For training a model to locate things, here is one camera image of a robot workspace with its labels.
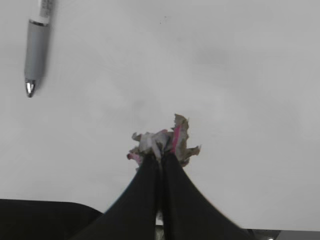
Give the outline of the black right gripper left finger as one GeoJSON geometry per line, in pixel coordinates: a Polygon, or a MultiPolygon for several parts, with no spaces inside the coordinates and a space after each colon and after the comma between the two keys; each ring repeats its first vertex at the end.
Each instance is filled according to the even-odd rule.
{"type": "Polygon", "coordinates": [[[153,240],[159,207],[160,166],[148,154],[115,203],[73,240],[153,240]]]}

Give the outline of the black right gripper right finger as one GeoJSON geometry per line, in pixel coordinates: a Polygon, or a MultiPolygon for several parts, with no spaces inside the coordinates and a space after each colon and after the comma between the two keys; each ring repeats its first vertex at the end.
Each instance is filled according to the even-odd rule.
{"type": "Polygon", "coordinates": [[[217,210],[189,179],[176,156],[162,158],[163,223],[167,240],[251,240],[217,210]]]}

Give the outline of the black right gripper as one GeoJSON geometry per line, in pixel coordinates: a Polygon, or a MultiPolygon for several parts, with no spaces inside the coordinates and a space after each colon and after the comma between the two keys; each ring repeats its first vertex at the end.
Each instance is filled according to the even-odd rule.
{"type": "Polygon", "coordinates": [[[69,240],[103,213],[65,201],[0,200],[2,240],[69,240]]]}

